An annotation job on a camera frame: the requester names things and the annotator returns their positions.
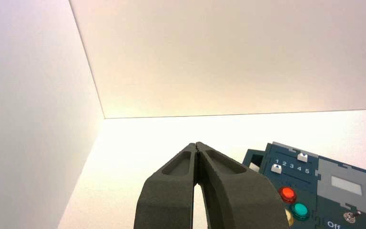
yellow button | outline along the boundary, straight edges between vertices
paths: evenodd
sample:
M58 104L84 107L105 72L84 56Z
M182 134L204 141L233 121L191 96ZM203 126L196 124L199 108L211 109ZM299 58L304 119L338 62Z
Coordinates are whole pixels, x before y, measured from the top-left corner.
M294 224L293 214L289 210L285 210L285 214L287 215L288 225L292 226Z

white floor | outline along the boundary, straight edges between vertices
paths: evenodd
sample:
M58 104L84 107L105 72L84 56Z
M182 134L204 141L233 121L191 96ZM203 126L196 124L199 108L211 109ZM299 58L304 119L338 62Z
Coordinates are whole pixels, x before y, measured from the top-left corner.
M59 228L133 228L146 178L196 141L239 162L276 141L366 169L366 111L107 119ZM205 229L198 186L194 204L193 228Z

dark teal control panel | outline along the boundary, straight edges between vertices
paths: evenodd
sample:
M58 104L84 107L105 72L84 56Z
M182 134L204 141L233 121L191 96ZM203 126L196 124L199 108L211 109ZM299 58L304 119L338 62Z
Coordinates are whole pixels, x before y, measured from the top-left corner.
M291 229L366 229L366 170L280 143L243 164L270 179Z

white slider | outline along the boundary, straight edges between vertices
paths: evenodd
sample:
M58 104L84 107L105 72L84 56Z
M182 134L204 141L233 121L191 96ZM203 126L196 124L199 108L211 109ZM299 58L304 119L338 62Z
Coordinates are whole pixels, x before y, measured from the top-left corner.
M272 165L272 172L281 174L281 165L278 164L273 164Z
M308 162L308 154L299 153L297 159L298 161Z

